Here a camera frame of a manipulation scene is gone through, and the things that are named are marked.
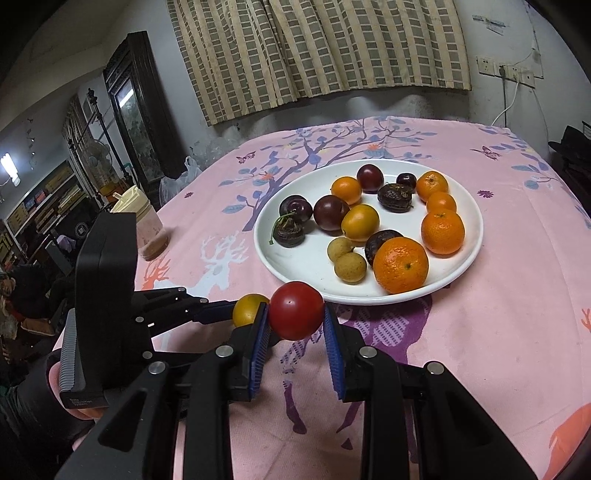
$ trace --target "metal screw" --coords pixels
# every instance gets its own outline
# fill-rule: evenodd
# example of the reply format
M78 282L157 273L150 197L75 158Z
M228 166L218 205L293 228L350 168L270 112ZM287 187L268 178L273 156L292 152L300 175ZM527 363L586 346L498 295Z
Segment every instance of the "metal screw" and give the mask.
M166 370L166 364L164 362L154 362L148 367L148 372L153 375L161 374L164 370Z
M439 362L429 362L427 371L433 375L441 375L445 371L445 367Z
M363 358L373 358L378 354L378 351L372 346L363 346L359 349L359 354Z
M234 349L229 345L220 345L216 348L216 355L221 358L225 358L234 353Z

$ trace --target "electrical outlet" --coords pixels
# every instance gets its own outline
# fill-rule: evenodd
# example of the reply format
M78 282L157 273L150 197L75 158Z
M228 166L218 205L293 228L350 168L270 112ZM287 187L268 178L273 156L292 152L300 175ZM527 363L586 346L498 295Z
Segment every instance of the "electrical outlet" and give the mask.
M484 75L495 76L495 61L490 57L476 57L478 71Z
M493 77L500 77L500 68L505 70L504 77L506 80L523 83L529 87L535 88L535 71L524 69L519 65L503 65L501 62L491 57L476 57L478 64L478 72L484 75L491 75Z
M521 70L521 83L528 87L535 88L535 74L531 70Z
M505 69L505 78L507 80L513 80L514 82L521 81L521 69L519 67L503 65L503 68Z

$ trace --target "dried fruit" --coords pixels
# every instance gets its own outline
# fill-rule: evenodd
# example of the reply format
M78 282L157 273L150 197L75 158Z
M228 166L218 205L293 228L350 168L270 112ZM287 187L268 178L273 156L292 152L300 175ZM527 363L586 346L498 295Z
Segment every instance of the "dried fruit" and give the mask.
M408 185L389 183L378 191L378 201L390 212L408 212L413 202L413 191Z
M380 230L370 236L367 242L365 242L365 258L367 259L368 264L372 267L374 266L374 258L378 253L379 248L386 242L386 240L399 236L402 236L402 234L396 230Z
M272 239L269 244L273 244L273 239L282 247L296 247L304 241L304 226L293 218L293 213L280 216L273 225Z

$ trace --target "checkered curtain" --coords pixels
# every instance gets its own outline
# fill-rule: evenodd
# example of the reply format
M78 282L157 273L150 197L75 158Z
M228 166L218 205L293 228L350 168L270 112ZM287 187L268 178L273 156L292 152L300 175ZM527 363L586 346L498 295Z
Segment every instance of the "checkered curtain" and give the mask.
M167 0L208 125L302 97L470 89L453 0Z

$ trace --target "jar lid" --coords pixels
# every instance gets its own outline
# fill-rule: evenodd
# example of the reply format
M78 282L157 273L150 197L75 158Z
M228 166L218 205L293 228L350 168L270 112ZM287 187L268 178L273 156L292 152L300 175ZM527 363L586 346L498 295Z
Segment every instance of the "jar lid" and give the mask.
M127 189L123 195L115 193L113 196L117 198L117 203L115 203L111 213L139 213L150 207L150 201L136 185Z

